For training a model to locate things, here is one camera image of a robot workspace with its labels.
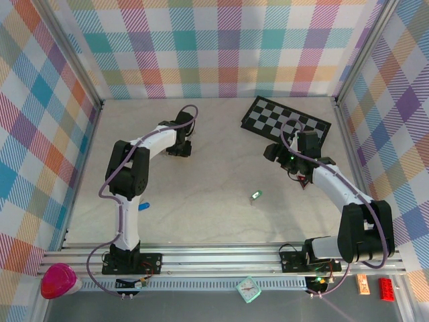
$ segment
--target blue marker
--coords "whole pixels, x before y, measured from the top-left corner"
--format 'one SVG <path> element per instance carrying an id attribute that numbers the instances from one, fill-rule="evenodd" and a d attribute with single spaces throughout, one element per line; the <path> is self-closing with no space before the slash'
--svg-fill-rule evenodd
<path id="1" fill-rule="evenodd" d="M 145 210 L 150 207 L 149 203 L 142 203 L 139 205 L 139 211 Z"/>

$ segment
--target red lego brick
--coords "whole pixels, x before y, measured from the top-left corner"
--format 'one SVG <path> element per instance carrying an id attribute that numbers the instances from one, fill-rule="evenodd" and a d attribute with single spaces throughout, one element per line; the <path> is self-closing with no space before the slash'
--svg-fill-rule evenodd
<path id="1" fill-rule="evenodd" d="M 394 301 L 395 295 L 393 293 L 393 285 L 389 278 L 379 278 L 380 284 L 380 298 L 383 301 Z"/>

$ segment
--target clock face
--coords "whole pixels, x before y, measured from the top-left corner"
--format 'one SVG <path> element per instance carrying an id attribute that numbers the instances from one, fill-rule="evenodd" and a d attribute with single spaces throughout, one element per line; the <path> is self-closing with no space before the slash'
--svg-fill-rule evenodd
<path id="1" fill-rule="evenodd" d="M 246 278 L 237 286 L 237 289 L 247 303 L 254 300 L 261 293 L 261 289 L 252 278 Z"/>

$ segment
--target plaid wall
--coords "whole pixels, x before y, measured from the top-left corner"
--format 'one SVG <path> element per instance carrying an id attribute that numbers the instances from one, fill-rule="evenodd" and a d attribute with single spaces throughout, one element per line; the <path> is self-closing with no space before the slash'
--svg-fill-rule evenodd
<path id="1" fill-rule="evenodd" d="M 331 96 L 383 2 L 50 0 L 114 99 Z"/>
<path id="2" fill-rule="evenodd" d="M 95 108 L 30 0 L 0 0 L 0 322 L 22 321 Z"/>
<path id="3" fill-rule="evenodd" d="M 402 0 L 344 112 L 371 194 L 392 206 L 395 242 L 429 317 L 429 0 Z"/>

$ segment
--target chessboard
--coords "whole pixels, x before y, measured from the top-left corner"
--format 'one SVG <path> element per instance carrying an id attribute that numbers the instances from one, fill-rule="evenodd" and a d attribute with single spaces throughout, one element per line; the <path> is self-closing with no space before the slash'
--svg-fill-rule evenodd
<path id="1" fill-rule="evenodd" d="M 290 119 L 299 119 L 304 124 L 304 131 L 315 131 L 319 137 L 319 145 L 322 147 L 330 128 L 329 122 L 260 96 L 256 97 L 256 100 L 241 120 L 241 127 L 274 142 L 281 143 L 280 127 L 283 123 L 286 122 L 284 127 L 286 140 L 289 140 L 300 129 L 298 122 Z"/>

